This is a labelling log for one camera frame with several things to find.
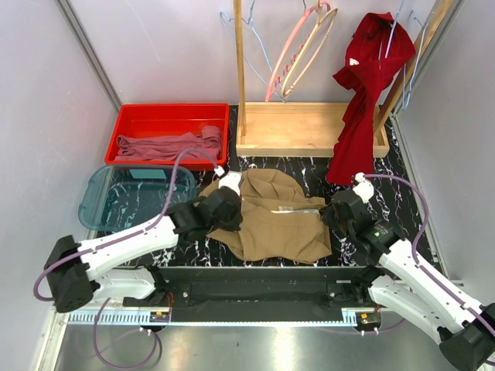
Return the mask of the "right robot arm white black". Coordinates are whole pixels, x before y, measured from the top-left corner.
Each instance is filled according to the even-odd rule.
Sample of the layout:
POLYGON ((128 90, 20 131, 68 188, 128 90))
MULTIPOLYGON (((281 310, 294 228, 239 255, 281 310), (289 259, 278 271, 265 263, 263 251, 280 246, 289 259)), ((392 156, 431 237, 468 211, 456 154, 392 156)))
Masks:
POLYGON ((494 305, 484 305, 415 255, 412 243, 386 220, 367 210, 368 191, 336 193, 320 213, 357 249, 364 269, 351 297, 391 309, 428 335, 457 370, 478 370, 494 354, 494 305))

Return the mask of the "tan brown garment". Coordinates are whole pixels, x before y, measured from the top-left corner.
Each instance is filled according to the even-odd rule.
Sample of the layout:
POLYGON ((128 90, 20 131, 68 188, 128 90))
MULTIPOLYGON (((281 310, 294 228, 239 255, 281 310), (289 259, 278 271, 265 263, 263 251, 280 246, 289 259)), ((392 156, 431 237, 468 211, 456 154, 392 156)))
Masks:
POLYGON ((329 228, 319 214, 326 200, 307 198, 290 175, 273 168, 243 171, 240 196, 240 229, 216 229, 208 234, 226 244, 237 259, 283 257, 313 264, 332 254, 329 228))

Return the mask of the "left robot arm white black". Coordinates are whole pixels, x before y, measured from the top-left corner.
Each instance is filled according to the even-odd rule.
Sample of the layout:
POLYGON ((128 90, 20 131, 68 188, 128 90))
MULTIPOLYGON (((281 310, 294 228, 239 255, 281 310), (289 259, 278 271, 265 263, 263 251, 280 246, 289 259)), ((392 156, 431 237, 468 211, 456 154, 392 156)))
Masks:
POLYGON ((193 242, 217 229, 239 230, 241 195, 225 185, 208 196, 177 203, 164 215, 100 239, 58 239, 42 278, 59 313, 69 313, 99 298, 132 298, 151 306, 164 302, 167 287, 150 268, 134 271, 119 265, 153 251, 193 242))

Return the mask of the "red pleated skirt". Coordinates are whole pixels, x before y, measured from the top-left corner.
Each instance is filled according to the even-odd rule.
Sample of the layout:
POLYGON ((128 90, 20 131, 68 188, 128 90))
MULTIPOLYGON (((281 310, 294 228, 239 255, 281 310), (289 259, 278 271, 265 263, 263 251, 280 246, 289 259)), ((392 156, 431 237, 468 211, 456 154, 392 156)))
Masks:
POLYGON ((348 186, 359 172, 374 171, 374 110, 395 74, 415 55, 407 31, 398 23, 390 53, 384 54, 394 21, 391 13, 367 13, 346 49, 344 67, 335 81, 355 95, 343 115, 344 128, 334 146, 326 181, 348 186))

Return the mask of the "light blue wire hanger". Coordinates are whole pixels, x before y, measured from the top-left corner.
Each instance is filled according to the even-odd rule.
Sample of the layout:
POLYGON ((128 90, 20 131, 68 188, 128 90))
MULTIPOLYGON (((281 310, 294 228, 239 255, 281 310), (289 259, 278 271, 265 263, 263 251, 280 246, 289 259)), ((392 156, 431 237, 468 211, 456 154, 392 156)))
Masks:
POLYGON ((392 39, 394 36, 394 31, 395 31, 396 26, 398 24, 398 18, 399 18, 399 15, 401 14, 401 10, 403 9, 404 3, 405 3, 405 0, 401 0, 401 4, 399 5, 399 8, 395 13, 394 21, 392 22, 391 31, 390 31, 390 34, 389 34, 389 37, 387 40, 387 46, 386 46, 386 50, 385 50, 385 54, 384 54, 384 59, 387 59, 389 56, 390 49, 391 49, 391 43, 392 43, 392 39))

